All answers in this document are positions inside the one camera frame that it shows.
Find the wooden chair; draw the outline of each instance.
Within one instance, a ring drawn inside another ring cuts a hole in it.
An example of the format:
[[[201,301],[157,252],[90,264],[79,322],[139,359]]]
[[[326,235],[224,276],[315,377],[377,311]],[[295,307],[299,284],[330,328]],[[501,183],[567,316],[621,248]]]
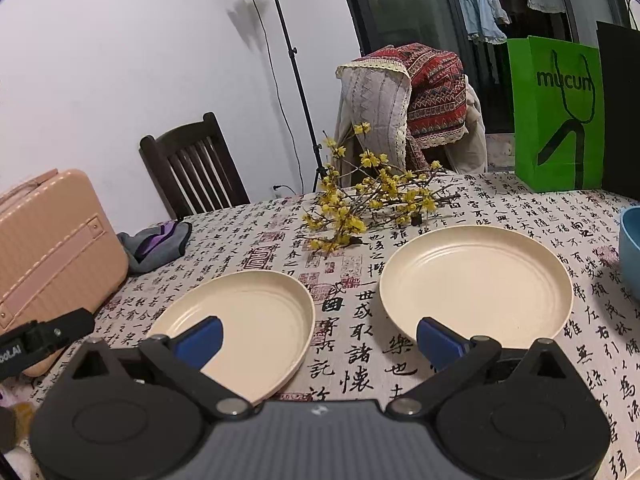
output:
[[[212,112],[201,123],[144,137],[140,150],[178,219],[249,203]]]

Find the plate rim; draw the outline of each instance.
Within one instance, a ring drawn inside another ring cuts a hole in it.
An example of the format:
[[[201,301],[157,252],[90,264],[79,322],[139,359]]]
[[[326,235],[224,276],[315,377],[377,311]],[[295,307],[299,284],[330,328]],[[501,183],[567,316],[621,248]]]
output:
[[[153,325],[151,327],[149,327],[149,330],[145,334],[145,338],[149,338],[150,336],[152,336],[154,334],[158,334],[159,332],[154,332],[153,328],[161,320],[162,316],[164,316],[164,314],[166,314],[167,311],[172,306],[174,306],[175,303],[177,303],[178,301],[183,300],[183,298],[186,298],[189,294],[191,294],[192,292],[195,292],[201,286],[209,285],[209,283],[214,282],[216,280],[220,280],[222,278],[229,278],[229,277],[235,276],[237,274],[256,274],[256,273],[259,273],[259,274],[274,274],[274,275],[278,275],[278,276],[283,276],[284,278],[287,278],[288,280],[290,280],[291,282],[296,284],[296,286],[300,286],[304,290],[305,295],[309,300],[309,305],[311,306],[311,320],[310,320],[309,334],[306,337],[306,341],[305,341],[305,343],[304,343],[304,345],[302,347],[302,350],[297,355],[297,357],[294,360],[293,364],[282,375],[281,380],[274,387],[270,388],[268,392],[265,392],[265,393],[261,394],[259,398],[255,399],[255,400],[253,400],[253,399],[245,399],[245,400],[247,400],[248,402],[250,402],[254,406],[258,405],[260,402],[263,402],[265,399],[270,398],[271,396],[273,396],[274,394],[279,392],[284,386],[286,386],[287,383],[289,383],[289,381],[292,379],[293,375],[295,375],[295,373],[302,366],[302,363],[305,360],[306,354],[308,353],[309,348],[311,346],[311,339],[313,338],[314,332],[316,330],[316,317],[317,317],[316,316],[316,304],[314,303],[314,299],[311,296],[311,293],[309,292],[308,288],[306,288],[306,286],[303,285],[303,283],[300,282],[300,280],[298,280],[297,278],[295,278],[293,276],[289,276],[288,274],[286,274],[284,272],[279,272],[277,270],[271,270],[271,269],[243,269],[243,270],[238,270],[237,272],[228,272],[226,274],[221,274],[220,276],[216,276],[215,278],[211,278],[208,282],[201,283],[198,286],[195,286],[191,290],[188,290],[185,294],[183,294],[177,300],[172,301],[165,308],[164,312],[158,317],[158,319],[156,319],[154,321]]]
[[[498,227],[498,226],[493,226],[493,225],[462,224],[462,225],[452,225],[452,226],[446,226],[446,227],[439,227],[437,229],[427,231],[427,232],[425,232],[425,233],[413,238],[412,240],[407,242],[405,245],[403,245],[402,247],[400,247],[400,248],[395,250],[395,252],[386,261],[385,268],[382,269],[382,274],[380,275],[380,284],[378,285],[378,292],[380,294],[380,303],[382,304],[382,308],[384,309],[386,314],[389,316],[389,319],[396,326],[396,328],[400,332],[402,332],[405,336],[409,337],[409,339],[413,343],[416,343],[415,333],[414,334],[407,334],[402,328],[400,328],[400,326],[398,325],[398,323],[396,323],[396,320],[394,319],[393,313],[389,312],[389,310],[385,306],[385,301],[383,299],[383,285],[385,283],[385,272],[387,272],[387,269],[389,268],[389,263],[391,263],[391,261],[397,256],[397,254],[401,253],[401,251],[405,247],[411,245],[412,243],[416,242],[420,238],[423,238],[423,237],[426,237],[428,235],[434,234],[435,232],[438,232],[438,231],[456,230],[456,229],[506,231],[510,235],[513,234],[513,235],[516,235],[516,236],[519,236],[519,237],[525,239],[527,241],[527,243],[532,243],[533,242],[533,243],[543,247],[546,251],[549,252],[549,254],[551,254],[553,256],[553,258],[558,262],[558,265],[561,267],[561,269],[563,271],[563,276],[565,276],[567,278],[569,286],[571,288],[571,294],[569,296],[571,298],[571,302],[569,304],[569,308],[568,308],[568,312],[566,314],[566,317],[564,318],[564,321],[560,325],[560,328],[558,328],[556,333],[551,336],[551,339],[556,338],[556,336],[558,336],[558,334],[561,332],[562,327],[564,327],[567,324],[567,322],[569,321],[569,319],[571,317],[571,314],[572,314],[572,311],[574,310],[574,301],[575,301],[574,300],[574,291],[573,291],[574,282],[571,279],[571,276],[569,275],[569,272],[566,270],[566,267],[564,266],[562,261],[560,261],[560,258],[558,258],[558,256],[551,249],[549,249],[545,244],[543,244],[543,243],[541,243],[541,242],[539,242],[539,241],[537,241],[537,240],[535,240],[533,238],[530,238],[527,235],[524,235],[524,234],[522,234],[522,233],[520,233],[518,231],[511,231],[510,229],[505,229],[504,227]]]

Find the table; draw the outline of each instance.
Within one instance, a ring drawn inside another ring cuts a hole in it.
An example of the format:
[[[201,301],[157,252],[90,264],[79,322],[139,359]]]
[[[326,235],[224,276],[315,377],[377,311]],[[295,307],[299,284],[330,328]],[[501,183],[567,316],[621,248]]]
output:
[[[429,229],[475,223],[517,230],[565,264],[574,309],[556,341],[609,419],[612,444],[598,478],[623,480],[640,466],[640,307],[616,265],[620,211],[632,203],[601,191],[535,194],[506,173],[439,180],[454,184],[462,197],[444,207]],[[300,217],[312,200],[306,195],[193,216],[185,257],[129,279],[98,314],[95,335],[116,348],[133,346],[173,300],[199,284],[242,269],[279,270],[309,288],[318,320],[303,365],[278,396],[375,398],[384,408],[433,374],[378,300],[386,260],[426,228],[365,234],[363,245],[325,258],[302,238]],[[34,386],[31,399],[42,401],[78,346]]]

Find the bouquet of yellow flowers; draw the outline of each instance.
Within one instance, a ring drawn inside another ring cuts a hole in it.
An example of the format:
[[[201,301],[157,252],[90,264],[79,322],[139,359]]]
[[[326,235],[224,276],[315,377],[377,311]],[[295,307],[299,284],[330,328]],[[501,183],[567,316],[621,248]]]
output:
[[[370,130],[369,123],[353,125],[355,135],[364,135]],[[327,139],[326,144],[334,158],[344,157],[344,146],[338,146],[333,139]],[[360,165],[351,166],[353,171],[341,175],[331,164],[326,165],[327,176],[320,184],[322,191],[314,207],[303,216],[309,231],[317,234],[309,238],[314,250],[331,253],[360,242],[358,235],[367,230],[388,224],[420,225],[441,204],[460,197],[458,194],[444,196],[449,186],[438,190],[429,188],[434,177],[443,171],[437,160],[426,170],[401,171],[388,162],[385,153],[365,150],[360,154]],[[362,182],[341,189],[338,184],[341,178],[356,172],[365,175]],[[332,234],[321,235],[329,229],[333,230]]]

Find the suitcase handle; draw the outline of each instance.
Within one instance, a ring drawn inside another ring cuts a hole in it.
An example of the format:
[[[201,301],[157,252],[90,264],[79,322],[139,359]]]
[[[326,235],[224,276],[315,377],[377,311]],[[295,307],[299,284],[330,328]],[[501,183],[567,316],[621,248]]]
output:
[[[58,169],[55,168],[53,170],[47,171],[47,173],[43,173],[39,176],[36,176],[22,184],[18,184],[18,186],[10,189],[4,195],[0,196],[0,213],[9,209],[15,202],[20,200],[23,196],[28,195],[31,191],[36,189],[38,186],[44,184],[50,178],[55,177],[58,174]]]

